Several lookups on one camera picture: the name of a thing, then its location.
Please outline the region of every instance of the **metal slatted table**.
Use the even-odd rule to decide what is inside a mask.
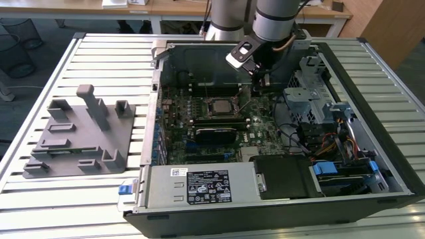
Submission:
[[[188,35],[87,34],[72,39],[52,77],[28,114],[0,163],[1,238],[144,238],[117,211],[117,186],[139,175],[147,123],[152,41],[200,40]],[[335,51],[372,109],[390,133],[417,174],[425,180],[425,108],[366,43],[356,39],[315,38]],[[335,81],[336,91],[344,94]],[[136,104],[131,156],[123,174],[24,179],[23,167],[48,121],[47,104],[75,96],[80,84],[96,87],[105,104]],[[425,206],[418,202],[382,211],[356,223],[264,230],[199,238],[422,238]]]

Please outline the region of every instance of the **floor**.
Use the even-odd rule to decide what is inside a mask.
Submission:
[[[37,70],[32,75],[21,79],[11,79],[0,72],[0,79],[9,87],[43,87],[45,85],[75,32],[117,33],[119,27],[115,20],[67,20],[65,28],[59,28],[53,19],[35,19],[33,23],[44,40],[44,45],[29,51]],[[137,32],[141,21],[128,21],[128,23]],[[5,34],[3,28],[0,28],[0,34]],[[425,43],[421,42],[400,66],[397,74],[422,103],[425,103],[424,66]],[[12,88],[11,91],[16,96],[15,101],[8,103],[0,101],[0,139],[13,139],[40,90],[39,88]],[[7,144],[0,143],[0,159],[7,147]]]

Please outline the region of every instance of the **motherboard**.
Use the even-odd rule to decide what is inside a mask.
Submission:
[[[167,164],[243,162],[284,153],[272,116],[275,94],[252,97],[243,85],[163,92]]]

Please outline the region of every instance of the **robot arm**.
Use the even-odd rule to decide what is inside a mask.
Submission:
[[[253,32],[225,58],[233,68],[243,68],[249,73],[255,89],[264,86],[264,75],[273,71],[273,65],[283,58],[285,50],[291,49],[297,37],[295,19],[309,1],[301,6],[300,2],[301,0],[259,0]]]

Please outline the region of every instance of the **wastebasket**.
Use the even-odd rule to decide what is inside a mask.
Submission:
[[[35,64],[20,45],[19,36],[0,35],[0,69],[11,78],[20,78],[35,71]]]
[[[0,25],[9,34],[19,36],[25,49],[35,49],[43,44],[41,37],[31,19],[0,18]]]

